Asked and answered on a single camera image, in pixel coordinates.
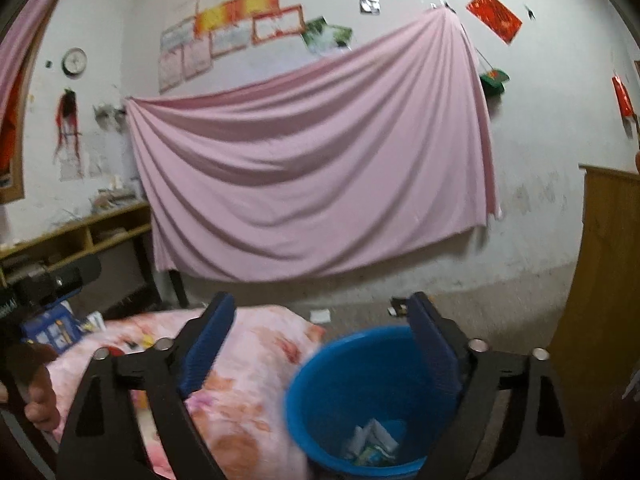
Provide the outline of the left human hand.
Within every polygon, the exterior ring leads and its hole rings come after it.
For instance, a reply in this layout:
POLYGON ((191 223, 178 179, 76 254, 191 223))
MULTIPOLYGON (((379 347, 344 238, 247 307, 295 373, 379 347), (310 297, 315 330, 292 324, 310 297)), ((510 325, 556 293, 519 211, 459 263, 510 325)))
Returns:
POLYGON ((26 418, 39 430, 52 432, 61 421, 56 407, 56 394, 47 365, 58 358, 47 344, 14 344, 6 352, 4 362, 9 378, 25 402, 26 418))

